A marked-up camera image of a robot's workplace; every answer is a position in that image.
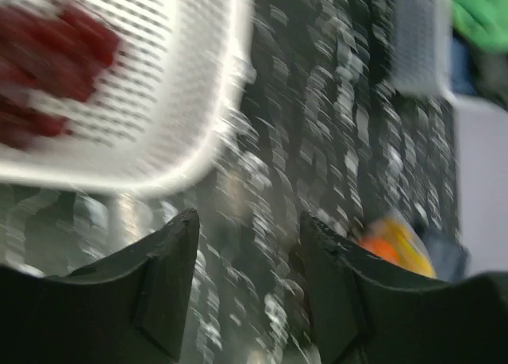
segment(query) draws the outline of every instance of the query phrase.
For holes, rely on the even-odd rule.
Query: green cloth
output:
[[[508,52],[508,0],[453,0],[453,26],[484,51]]]

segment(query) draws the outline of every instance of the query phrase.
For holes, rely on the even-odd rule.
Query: laundry basket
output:
[[[9,0],[51,13],[55,0]],[[90,103],[33,95],[72,136],[0,146],[0,181],[153,196],[211,167],[250,63],[252,0],[76,0],[119,30],[117,64]]]
[[[448,96],[451,0],[394,0],[392,83],[413,96]]]

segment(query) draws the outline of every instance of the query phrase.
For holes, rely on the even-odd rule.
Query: dark marble surface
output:
[[[216,170],[151,201],[2,185],[2,257],[66,274],[195,207],[182,362],[319,362],[293,249],[301,210],[343,234],[397,207],[459,236],[453,112],[394,92],[391,15],[389,0],[256,0],[257,79]]]

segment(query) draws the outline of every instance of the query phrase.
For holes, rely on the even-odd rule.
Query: gray basket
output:
[[[413,96],[445,96],[450,90],[451,0],[394,0],[391,81]]]

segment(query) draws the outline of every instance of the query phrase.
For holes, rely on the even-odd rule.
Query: yellow and orange package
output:
[[[389,213],[371,224],[359,245],[403,269],[437,277],[425,245],[399,212]]]

